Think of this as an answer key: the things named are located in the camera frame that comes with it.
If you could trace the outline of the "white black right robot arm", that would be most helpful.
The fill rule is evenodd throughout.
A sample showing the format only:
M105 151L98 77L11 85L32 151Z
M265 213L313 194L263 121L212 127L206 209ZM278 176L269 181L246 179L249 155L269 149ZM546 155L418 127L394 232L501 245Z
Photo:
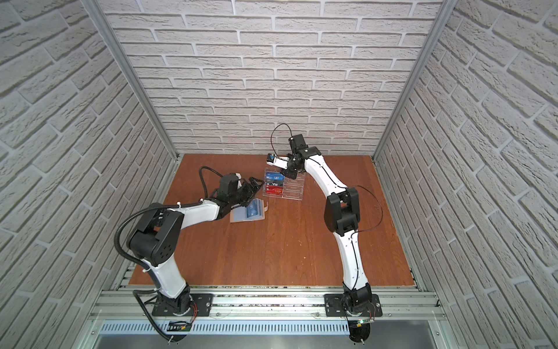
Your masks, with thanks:
M338 179L314 147L287 155L283 171L292 177L305 171L322 190L326 198L325 225L332 232L339 248L347 310L357 313L357 308L370 302L372 297L358 243L360 200L357 189L346 186Z

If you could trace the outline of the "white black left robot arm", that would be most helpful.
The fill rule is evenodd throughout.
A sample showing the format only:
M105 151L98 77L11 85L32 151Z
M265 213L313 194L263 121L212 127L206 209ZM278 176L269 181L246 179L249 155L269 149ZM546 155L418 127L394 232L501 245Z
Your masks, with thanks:
M220 178L218 189L207 198L189 204L152 203L141 210L135 231L126 244L135 262L155 283L158 294L165 300L176 301L187 293L187 282L174 259L181 231L225 218L238 206L248 206L263 185L263 180L255 177L246 180L231 173Z

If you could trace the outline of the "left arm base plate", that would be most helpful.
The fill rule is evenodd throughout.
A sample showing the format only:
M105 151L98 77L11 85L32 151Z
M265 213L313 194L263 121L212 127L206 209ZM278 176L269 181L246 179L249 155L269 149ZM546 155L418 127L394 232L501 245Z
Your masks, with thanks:
M197 316L208 317L213 299L212 294L187 293L178 298L168 298L158 292L151 314L153 316L193 316L194 311L197 311Z

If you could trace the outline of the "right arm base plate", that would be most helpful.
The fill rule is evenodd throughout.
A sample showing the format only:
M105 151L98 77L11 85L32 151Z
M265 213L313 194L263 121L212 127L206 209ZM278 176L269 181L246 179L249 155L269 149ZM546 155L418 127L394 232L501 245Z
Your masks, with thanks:
M377 294L371 294L367 299L354 300L345 294L324 295L325 314L327 317L368 317L383 316L382 305Z

